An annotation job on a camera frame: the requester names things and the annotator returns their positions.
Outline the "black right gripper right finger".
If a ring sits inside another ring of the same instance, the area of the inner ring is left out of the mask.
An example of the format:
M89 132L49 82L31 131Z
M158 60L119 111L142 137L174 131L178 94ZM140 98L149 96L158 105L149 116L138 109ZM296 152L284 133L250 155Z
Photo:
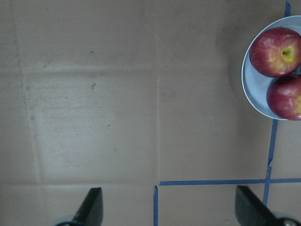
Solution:
M248 186L236 188L236 218L241 226L272 226L277 218Z

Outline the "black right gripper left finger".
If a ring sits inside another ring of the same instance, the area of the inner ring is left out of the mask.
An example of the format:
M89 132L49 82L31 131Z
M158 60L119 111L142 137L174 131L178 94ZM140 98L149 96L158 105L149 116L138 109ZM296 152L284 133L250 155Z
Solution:
M72 219L76 226L100 226L103 221L102 188L91 188Z

